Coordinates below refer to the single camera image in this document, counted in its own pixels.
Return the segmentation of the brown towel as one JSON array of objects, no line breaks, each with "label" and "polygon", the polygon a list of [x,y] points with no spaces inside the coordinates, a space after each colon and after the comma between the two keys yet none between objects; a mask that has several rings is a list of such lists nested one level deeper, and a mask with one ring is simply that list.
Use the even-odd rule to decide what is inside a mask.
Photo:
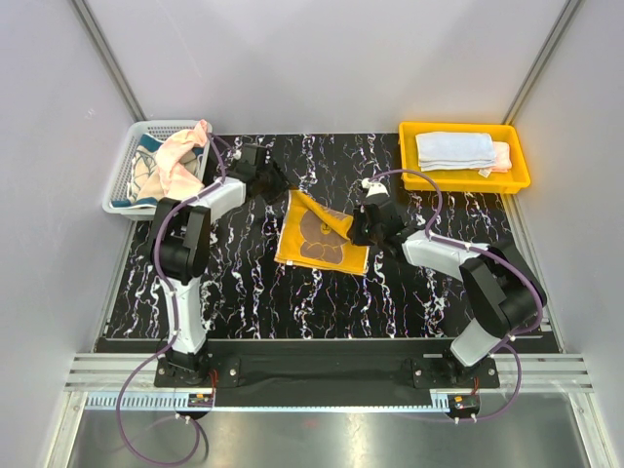
[{"label": "brown towel", "polygon": [[275,261],[364,276],[369,248],[348,238],[353,220],[352,215],[324,207],[301,190],[290,190]]}]

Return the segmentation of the pale pink towel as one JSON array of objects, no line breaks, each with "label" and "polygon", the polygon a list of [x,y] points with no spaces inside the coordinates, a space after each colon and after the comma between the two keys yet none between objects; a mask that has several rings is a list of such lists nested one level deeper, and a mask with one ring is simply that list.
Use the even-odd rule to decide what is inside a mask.
[{"label": "pale pink towel", "polygon": [[200,120],[193,129],[178,131],[169,136],[155,155],[156,166],[164,195],[175,200],[195,196],[204,187],[198,177],[181,162],[183,156],[208,142],[208,123]]}]

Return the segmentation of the light blue white towel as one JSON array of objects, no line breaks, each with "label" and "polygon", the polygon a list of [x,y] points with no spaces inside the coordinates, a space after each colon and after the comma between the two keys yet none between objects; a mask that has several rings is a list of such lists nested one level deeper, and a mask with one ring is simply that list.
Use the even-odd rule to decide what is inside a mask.
[{"label": "light blue white towel", "polygon": [[491,136],[484,133],[431,132],[415,136],[423,172],[485,169],[495,163]]}]

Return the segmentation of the pink rabbit towel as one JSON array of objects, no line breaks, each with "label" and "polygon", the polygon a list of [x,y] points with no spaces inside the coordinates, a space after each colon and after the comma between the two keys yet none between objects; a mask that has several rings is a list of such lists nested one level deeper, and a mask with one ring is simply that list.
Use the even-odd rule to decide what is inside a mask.
[{"label": "pink rabbit towel", "polygon": [[511,168],[510,145],[504,141],[493,143],[495,152],[494,165],[479,170],[479,175],[489,177],[491,174],[506,174]]}]

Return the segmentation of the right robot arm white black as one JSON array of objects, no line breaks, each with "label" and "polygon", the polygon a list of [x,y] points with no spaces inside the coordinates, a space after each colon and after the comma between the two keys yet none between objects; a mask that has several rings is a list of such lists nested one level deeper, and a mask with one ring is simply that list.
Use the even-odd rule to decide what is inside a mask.
[{"label": "right robot arm white black", "polygon": [[444,273],[463,285],[474,318],[451,342],[437,365],[448,383],[464,386],[478,365],[513,336],[539,327],[547,295],[512,241],[472,244],[403,222],[379,176],[362,180],[366,193],[354,210],[348,239],[376,246],[414,267]]}]

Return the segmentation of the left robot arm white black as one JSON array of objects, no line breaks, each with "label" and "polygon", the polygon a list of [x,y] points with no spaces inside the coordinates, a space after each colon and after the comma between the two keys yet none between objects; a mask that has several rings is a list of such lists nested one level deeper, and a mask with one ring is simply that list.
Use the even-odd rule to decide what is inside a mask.
[{"label": "left robot arm white black", "polygon": [[266,146],[245,144],[227,168],[187,199],[165,197],[151,222],[148,253],[163,291],[168,318],[167,344],[157,358],[191,386],[210,376],[207,332],[202,324],[201,277],[210,260],[213,224],[252,198],[273,204],[291,185]]}]

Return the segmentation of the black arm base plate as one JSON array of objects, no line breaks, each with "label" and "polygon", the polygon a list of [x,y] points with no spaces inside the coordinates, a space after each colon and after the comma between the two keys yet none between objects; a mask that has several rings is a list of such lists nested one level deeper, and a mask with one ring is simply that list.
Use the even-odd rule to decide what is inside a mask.
[{"label": "black arm base plate", "polygon": [[158,387],[216,383],[237,388],[265,381],[379,382],[414,389],[489,390],[500,387],[496,363],[483,358],[462,367],[448,338],[211,340],[196,372],[158,361]]}]

